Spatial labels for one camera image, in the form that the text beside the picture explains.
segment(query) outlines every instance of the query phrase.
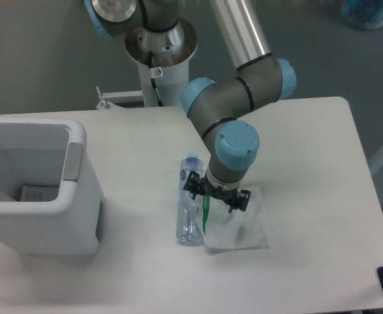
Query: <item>metal bracket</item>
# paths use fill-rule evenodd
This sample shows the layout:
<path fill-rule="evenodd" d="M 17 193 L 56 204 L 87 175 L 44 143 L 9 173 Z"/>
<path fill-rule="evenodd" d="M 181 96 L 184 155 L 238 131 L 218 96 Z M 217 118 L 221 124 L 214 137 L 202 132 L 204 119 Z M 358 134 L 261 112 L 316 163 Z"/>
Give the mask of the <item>metal bracket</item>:
<path fill-rule="evenodd" d="M 133 90 L 129 92 L 101 93 L 100 87 L 96 86 L 99 106 L 105 109 L 111 108 L 111 103 L 131 103 L 134 101 L 143 101 L 142 90 Z"/>

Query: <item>plastic water bottle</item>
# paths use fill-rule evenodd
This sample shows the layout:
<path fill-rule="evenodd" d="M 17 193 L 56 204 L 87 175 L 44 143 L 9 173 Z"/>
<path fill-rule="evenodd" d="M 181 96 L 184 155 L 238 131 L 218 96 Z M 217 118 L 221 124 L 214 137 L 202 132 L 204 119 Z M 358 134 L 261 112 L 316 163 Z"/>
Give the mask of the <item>plastic water bottle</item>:
<path fill-rule="evenodd" d="M 378 29 L 383 26 L 383 0 L 345 0 L 342 15 L 354 28 Z"/>
<path fill-rule="evenodd" d="M 183 190 L 191 171 L 203 176 L 203 161 L 195 153 L 188 154 L 180 165 L 176 238 L 183 242 L 196 242 L 202 236 L 196 225 L 196 213 L 200 210 L 203 199 L 196 195 L 195 200 L 192 200 L 190 192 Z"/>

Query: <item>clear plastic bag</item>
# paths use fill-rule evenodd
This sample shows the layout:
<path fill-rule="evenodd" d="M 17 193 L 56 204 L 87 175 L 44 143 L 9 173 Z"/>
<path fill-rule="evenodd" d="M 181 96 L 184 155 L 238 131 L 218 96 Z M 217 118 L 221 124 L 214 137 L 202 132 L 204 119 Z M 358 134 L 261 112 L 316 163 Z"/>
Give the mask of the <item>clear plastic bag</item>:
<path fill-rule="evenodd" d="M 205 244 L 210 249 L 266 249 L 269 239 L 258 186 L 246 187 L 251 198 L 245 212 L 234 210 L 223 201 L 203 197 L 203 210 L 196 215 Z"/>

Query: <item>black ring band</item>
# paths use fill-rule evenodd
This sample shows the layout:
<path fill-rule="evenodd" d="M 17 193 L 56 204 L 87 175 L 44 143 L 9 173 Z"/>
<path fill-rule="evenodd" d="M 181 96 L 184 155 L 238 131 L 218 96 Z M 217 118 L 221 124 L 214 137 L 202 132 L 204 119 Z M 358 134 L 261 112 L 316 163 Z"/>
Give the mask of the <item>black ring band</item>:
<path fill-rule="evenodd" d="M 241 84 L 244 86 L 246 93 L 248 95 L 248 99 L 250 100 L 250 112 L 253 112 L 254 111 L 254 95 L 252 95 L 251 88 L 242 77 L 235 77 L 235 78 L 239 80 Z"/>
<path fill-rule="evenodd" d="M 203 132 L 203 135 L 202 135 L 202 140 L 205 140 L 205 137 L 217 126 L 221 125 L 222 123 L 225 123 L 225 122 L 228 122 L 228 121 L 234 121 L 236 120 L 237 118 L 233 117 L 233 116 L 228 116 L 227 118 L 222 118 L 218 121 L 216 121 L 215 123 L 213 123 L 211 126 L 209 126 L 205 132 Z"/>
<path fill-rule="evenodd" d="M 141 8 L 141 12 L 142 12 L 142 22 L 143 22 L 144 26 L 146 26 L 146 25 L 148 25 L 148 15 L 146 13 L 146 7 L 145 7 L 144 0 L 138 0 L 138 3 L 139 3 L 139 7 Z"/>
<path fill-rule="evenodd" d="M 256 63 L 256 62 L 258 62 L 258 61 L 260 61 L 262 59 L 271 57 L 272 55 L 273 54 L 271 52 L 269 52 L 268 54 L 264 54 L 264 55 L 262 55 L 260 57 L 257 57 L 257 58 L 255 58 L 253 60 L 250 60 L 250 61 L 240 65 L 239 67 L 237 67 L 237 71 L 240 71 L 240 70 L 244 69 L 245 67 L 248 67 L 249 65 L 252 65 L 252 64 L 254 64 L 254 63 Z"/>

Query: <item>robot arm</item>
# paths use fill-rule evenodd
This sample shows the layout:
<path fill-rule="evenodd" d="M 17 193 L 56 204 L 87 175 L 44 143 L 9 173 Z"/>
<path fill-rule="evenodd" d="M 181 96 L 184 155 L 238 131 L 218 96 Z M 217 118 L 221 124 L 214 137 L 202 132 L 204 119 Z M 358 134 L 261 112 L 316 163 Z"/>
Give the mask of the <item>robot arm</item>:
<path fill-rule="evenodd" d="M 179 21 L 177 0 L 85 0 L 85 4 L 102 37 L 129 32 L 125 38 L 127 51 L 149 68 L 172 69 L 193 55 L 195 32 L 186 21 Z M 230 212 L 245 211 L 250 192 L 239 191 L 239 185 L 256 159 L 259 137 L 252 126 L 237 119 L 290 95 L 296 87 L 296 76 L 286 60 L 276 60 L 271 54 L 250 0 L 211 0 L 211 4 L 238 76 L 224 86 L 198 78 L 180 96 L 188 118 L 211 154 L 206 175 L 200 178 L 191 172 L 184 189 L 194 196 L 223 200 Z M 178 103 L 188 73 L 185 81 L 184 85 L 171 87 L 173 101 L 167 103 Z M 154 82 L 156 96 L 148 103 L 162 104 Z M 144 102 L 149 94 L 146 90 L 143 85 Z"/>
<path fill-rule="evenodd" d="M 229 212 L 245 211 L 250 192 L 239 191 L 239 185 L 256 159 L 259 137 L 237 118 L 290 95 L 296 76 L 286 60 L 272 56 L 249 0 L 212 0 L 212 7 L 238 77 L 225 86 L 198 78 L 181 95 L 211 154 L 205 177 L 190 173 L 184 189 L 223 200 Z"/>
<path fill-rule="evenodd" d="M 142 26 L 162 33 L 178 22 L 177 0 L 84 0 L 84 4 L 103 38 Z"/>

